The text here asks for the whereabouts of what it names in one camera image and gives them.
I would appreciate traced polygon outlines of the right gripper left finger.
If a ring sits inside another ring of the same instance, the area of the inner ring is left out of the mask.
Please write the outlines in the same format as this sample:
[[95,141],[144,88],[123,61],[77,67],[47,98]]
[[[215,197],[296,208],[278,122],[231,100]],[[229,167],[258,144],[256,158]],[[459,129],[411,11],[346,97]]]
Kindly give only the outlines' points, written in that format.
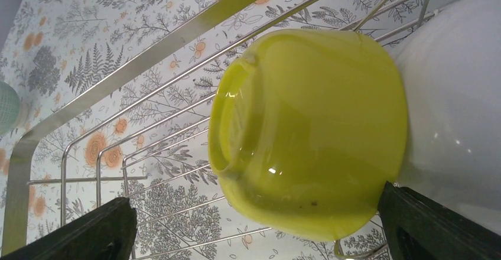
[[136,226],[136,208],[117,197],[1,259],[129,259]]

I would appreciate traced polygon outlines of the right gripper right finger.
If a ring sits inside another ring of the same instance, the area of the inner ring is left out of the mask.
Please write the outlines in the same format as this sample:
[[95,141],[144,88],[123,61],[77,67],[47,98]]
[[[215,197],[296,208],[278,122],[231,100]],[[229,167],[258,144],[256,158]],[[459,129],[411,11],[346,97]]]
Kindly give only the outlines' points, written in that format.
[[387,182],[378,212],[393,259],[500,259],[500,235],[408,187]]

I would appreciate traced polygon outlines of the yellow bowl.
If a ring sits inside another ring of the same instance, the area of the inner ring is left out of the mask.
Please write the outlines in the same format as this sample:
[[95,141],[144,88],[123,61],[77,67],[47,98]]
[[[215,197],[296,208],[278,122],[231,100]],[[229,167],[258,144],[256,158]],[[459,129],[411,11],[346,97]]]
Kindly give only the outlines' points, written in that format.
[[401,77],[374,39],[276,30],[226,69],[209,120],[209,161],[244,217],[334,241],[375,215],[401,168],[407,130]]

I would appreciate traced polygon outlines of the celadon green bowl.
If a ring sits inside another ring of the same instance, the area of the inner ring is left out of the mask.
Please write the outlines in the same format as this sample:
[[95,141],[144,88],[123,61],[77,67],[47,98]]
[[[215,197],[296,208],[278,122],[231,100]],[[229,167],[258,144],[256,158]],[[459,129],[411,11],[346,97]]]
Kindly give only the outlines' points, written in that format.
[[20,111],[21,100],[17,92],[7,83],[1,82],[1,135],[17,125]]

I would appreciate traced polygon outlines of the plain white bowl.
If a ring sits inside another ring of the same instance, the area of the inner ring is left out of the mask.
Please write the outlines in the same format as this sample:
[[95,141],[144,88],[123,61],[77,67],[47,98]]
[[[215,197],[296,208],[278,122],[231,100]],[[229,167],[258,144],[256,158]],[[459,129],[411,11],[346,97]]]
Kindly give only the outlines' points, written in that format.
[[500,232],[500,0],[459,0],[395,52],[409,114],[397,178]]

